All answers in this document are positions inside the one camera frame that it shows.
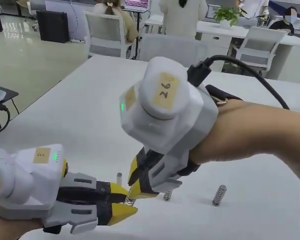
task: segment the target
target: drawer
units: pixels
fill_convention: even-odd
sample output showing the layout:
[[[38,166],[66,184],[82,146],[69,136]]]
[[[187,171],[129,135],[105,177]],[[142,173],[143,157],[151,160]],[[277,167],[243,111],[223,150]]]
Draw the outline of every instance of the drawer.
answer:
[[[230,36],[221,36],[208,33],[202,33],[201,41],[206,42],[210,46],[220,47],[220,48],[229,48],[232,37]]]

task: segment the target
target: black cable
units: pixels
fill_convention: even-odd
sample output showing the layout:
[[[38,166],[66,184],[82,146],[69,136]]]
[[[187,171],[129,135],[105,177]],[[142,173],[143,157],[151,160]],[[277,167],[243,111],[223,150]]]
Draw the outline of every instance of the black cable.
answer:
[[[13,104],[13,106],[14,106],[16,112],[17,112],[18,114],[20,114],[20,112],[19,112],[19,110],[18,110],[18,108],[17,108],[17,106],[16,106],[16,104],[15,104],[15,101],[14,101],[13,99],[11,99],[11,101],[12,101],[12,104]]]
[[[11,115],[10,115],[9,109],[8,109],[5,105],[3,105],[2,103],[0,103],[0,111],[5,111],[6,114],[7,114],[7,120],[6,120],[6,123],[5,123],[5,125],[0,129],[0,133],[1,133],[3,130],[5,130],[5,129],[7,128],[8,124],[10,123]]]
[[[209,75],[209,73],[211,73],[210,66],[212,65],[212,63],[214,61],[226,61],[226,62],[229,62],[232,64],[236,64],[243,70],[247,71],[248,73],[253,75],[275,97],[275,99],[281,104],[281,106],[284,109],[290,110],[287,103],[283,100],[283,98],[279,95],[279,93],[277,93],[277,91],[260,74],[258,74],[255,70],[253,70],[251,67],[249,67],[244,62],[242,62],[238,59],[232,58],[230,56],[214,55],[212,57],[208,57],[206,60],[201,62],[200,64],[203,64],[202,67],[205,68],[204,69],[205,76],[202,77],[201,79],[196,78],[195,79],[196,82],[194,82],[192,84],[194,84],[195,86],[199,86],[204,81],[204,79]]]

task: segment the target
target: computer monitor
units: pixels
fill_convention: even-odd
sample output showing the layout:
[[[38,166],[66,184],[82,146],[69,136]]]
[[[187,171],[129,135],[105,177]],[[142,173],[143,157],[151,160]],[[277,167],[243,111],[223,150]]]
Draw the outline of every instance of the computer monitor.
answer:
[[[150,4],[150,0],[125,0],[125,5],[132,8],[149,9]]]

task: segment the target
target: coiled spring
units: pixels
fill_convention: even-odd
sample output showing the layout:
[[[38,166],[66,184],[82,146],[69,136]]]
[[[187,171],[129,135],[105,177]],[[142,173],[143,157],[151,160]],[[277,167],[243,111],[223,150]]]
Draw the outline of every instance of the coiled spring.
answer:
[[[167,191],[164,195],[163,195],[163,200],[165,200],[166,202],[169,202],[171,199],[171,195],[172,195],[172,191]]]
[[[133,205],[135,204],[136,200],[135,199],[131,199],[130,196],[130,192],[131,192],[131,187],[129,190],[128,195],[126,196],[125,200],[124,200],[124,204],[133,207]]]
[[[116,184],[122,186],[122,173],[121,172],[118,172],[116,174]]]
[[[225,185],[220,185],[218,188],[218,191],[216,192],[213,200],[212,200],[212,204],[217,207],[220,205],[222,198],[224,197],[224,195],[226,194],[227,191],[227,187]]]

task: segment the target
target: wrist strap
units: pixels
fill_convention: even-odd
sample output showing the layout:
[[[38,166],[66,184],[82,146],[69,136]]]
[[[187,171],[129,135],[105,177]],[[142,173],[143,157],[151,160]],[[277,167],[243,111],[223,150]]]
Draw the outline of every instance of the wrist strap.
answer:
[[[212,85],[207,85],[205,86],[205,89],[208,91],[210,94],[211,98],[213,99],[214,103],[217,105],[217,107],[221,107],[225,104],[227,104],[227,101],[229,99],[237,99],[237,100],[242,100],[241,98],[232,95],[230,93],[227,93],[225,91],[220,90],[219,88],[216,88],[215,86]],[[195,171],[198,170],[200,165],[194,163],[191,161],[191,159],[188,160],[188,164],[185,168],[181,169],[180,171],[177,172],[179,176],[188,176],[191,173],[194,173]]]
[[[229,99],[242,100],[241,98],[239,98],[235,95],[232,95],[230,93],[227,93],[225,91],[222,91],[219,88],[216,88],[215,86],[212,86],[212,85],[205,86],[205,89],[208,91],[208,93],[210,94],[210,96],[213,99],[214,103],[218,107],[223,106],[225,103],[227,103],[227,100],[229,100]]]

